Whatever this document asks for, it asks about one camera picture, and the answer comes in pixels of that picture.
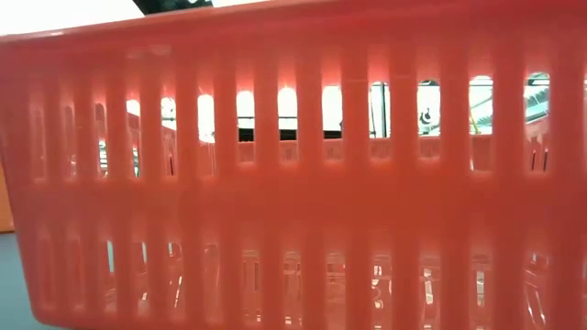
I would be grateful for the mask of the red plastic slotted basket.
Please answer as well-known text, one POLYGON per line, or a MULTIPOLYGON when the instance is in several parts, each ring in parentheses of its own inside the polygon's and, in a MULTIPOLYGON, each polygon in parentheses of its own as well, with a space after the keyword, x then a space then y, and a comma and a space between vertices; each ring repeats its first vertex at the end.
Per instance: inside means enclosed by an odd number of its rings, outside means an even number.
POLYGON ((0 38, 45 325, 587 330, 587 0, 274 0, 0 38))

